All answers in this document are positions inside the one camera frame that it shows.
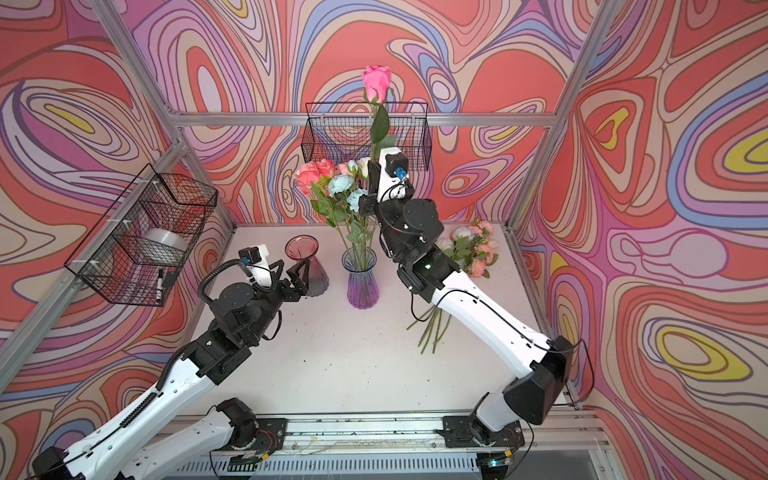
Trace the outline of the red grey glass vase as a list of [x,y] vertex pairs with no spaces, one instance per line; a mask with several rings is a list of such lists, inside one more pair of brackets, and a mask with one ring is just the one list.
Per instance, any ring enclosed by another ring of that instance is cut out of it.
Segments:
[[308,291],[309,297],[318,297],[329,287],[329,277],[320,263],[317,254],[319,241],[311,235],[298,235],[291,238],[286,246],[286,255],[295,261],[308,261]]

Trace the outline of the magenta rose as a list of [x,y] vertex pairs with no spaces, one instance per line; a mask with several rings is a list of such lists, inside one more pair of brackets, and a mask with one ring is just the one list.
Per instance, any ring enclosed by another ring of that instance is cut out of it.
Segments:
[[391,87],[392,73],[387,66],[368,65],[362,74],[364,100],[372,108],[373,121],[370,127],[370,162],[377,163],[382,148],[394,144],[389,134],[390,117],[385,106]]

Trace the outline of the light blue flower stem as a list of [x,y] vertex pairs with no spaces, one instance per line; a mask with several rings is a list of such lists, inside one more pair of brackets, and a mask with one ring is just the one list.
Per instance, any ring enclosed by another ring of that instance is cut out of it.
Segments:
[[333,177],[328,185],[331,209],[327,219],[333,223],[345,247],[351,250],[351,262],[358,271],[364,270],[368,262],[369,230],[359,205],[365,193],[348,174]]

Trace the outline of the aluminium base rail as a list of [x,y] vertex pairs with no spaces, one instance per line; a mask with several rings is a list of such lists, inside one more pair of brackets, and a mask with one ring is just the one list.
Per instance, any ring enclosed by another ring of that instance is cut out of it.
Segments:
[[260,417],[247,450],[187,427],[136,454],[124,479],[620,479],[596,419],[559,412],[542,427],[507,426],[491,445],[461,412]]

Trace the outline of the bunch of artificial flowers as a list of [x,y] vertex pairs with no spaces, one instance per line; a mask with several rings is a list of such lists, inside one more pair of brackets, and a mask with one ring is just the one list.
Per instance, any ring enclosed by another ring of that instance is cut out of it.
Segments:
[[[468,226],[454,229],[447,237],[437,240],[437,247],[460,269],[472,278],[489,278],[488,268],[498,259],[498,246],[493,239],[494,226],[487,220],[475,220]],[[418,342],[420,353],[435,353],[451,323],[452,316],[443,309],[432,306],[417,316],[408,326],[424,323],[425,328]]]

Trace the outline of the large salmon pink rose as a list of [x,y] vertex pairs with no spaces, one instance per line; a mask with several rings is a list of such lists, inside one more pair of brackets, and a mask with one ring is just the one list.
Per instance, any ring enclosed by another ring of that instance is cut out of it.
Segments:
[[319,174],[326,178],[332,178],[335,175],[335,164],[333,161],[323,159],[315,162]]

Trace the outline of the black marker pen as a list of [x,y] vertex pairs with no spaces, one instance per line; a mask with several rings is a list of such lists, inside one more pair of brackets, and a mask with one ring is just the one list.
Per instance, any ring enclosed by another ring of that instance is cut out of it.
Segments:
[[157,279],[156,279],[156,285],[155,285],[155,302],[157,305],[161,305],[163,303],[163,298],[164,298],[163,281],[164,281],[164,270],[159,269],[157,274]]

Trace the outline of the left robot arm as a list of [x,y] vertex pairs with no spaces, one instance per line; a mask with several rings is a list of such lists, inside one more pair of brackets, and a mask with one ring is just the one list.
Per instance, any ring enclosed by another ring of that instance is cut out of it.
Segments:
[[163,479],[179,467],[221,448],[254,450],[258,460],[280,446],[241,400],[212,407],[176,433],[156,435],[178,414],[227,379],[271,341],[267,330],[282,325],[281,308],[306,296],[309,262],[290,268],[267,261],[265,246],[246,248],[222,263],[198,287],[214,315],[208,329],[174,352],[157,382],[84,439],[52,446],[32,462],[35,479]]

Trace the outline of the blue purple glass vase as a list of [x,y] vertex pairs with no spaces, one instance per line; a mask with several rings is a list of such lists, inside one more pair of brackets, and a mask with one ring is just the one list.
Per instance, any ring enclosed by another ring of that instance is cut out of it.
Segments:
[[375,252],[366,247],[350,247],[342,255],[342,266],[348,272],[347,300],[356,309],[372,308],[379,299],[374,275],[377,263]]

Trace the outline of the white rose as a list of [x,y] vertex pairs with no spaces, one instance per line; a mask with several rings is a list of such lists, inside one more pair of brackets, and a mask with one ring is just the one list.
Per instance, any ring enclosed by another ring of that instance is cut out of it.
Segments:
[[363,157],[356,161],[358,176],[366,181],[369,180],[369,164],[371,158]]

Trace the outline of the silver tape roll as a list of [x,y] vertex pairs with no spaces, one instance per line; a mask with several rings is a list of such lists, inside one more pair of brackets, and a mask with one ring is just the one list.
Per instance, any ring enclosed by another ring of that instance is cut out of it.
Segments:
[[149,229],[143,239],[171,250],[183,252],[188,248],[188,242],[179,234],[162,228]]

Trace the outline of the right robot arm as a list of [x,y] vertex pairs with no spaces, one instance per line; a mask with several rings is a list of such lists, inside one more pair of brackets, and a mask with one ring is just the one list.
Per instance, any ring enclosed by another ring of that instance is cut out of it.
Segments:
[[360,212],[376,218],[380,244],[396,264],[402,284],[459,320],[485,342],[513,378],[485,394],[469,416],[475,436],[488,442],[507,425],[540,425],[561,395],[577,347],[563,336],[537,332],[486,295],[439,249],[444,226],[434,201],[419,199],[408,177],[408,161],[397,149],[379,161],[367,160],[368,193]]

